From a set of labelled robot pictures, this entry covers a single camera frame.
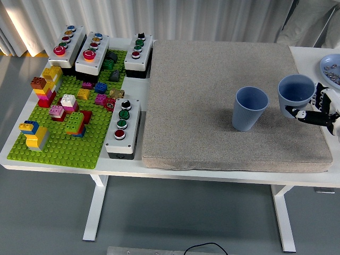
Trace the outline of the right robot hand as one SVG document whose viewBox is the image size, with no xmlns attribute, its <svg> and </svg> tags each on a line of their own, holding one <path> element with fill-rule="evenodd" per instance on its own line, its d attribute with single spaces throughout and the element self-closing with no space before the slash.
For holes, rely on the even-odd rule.
<svg viewBox="0 0 340 255">
<path fill-rule="evenodd" d="M 316 93 L 310 100 L 317 111 L 302 110 L 297 106 L 286 106 L 288 115 L 303 123 L 325 126 L 329 133 L 339 137 L 339 95 L 320 82 L 316 86 Z"/>
</svg>

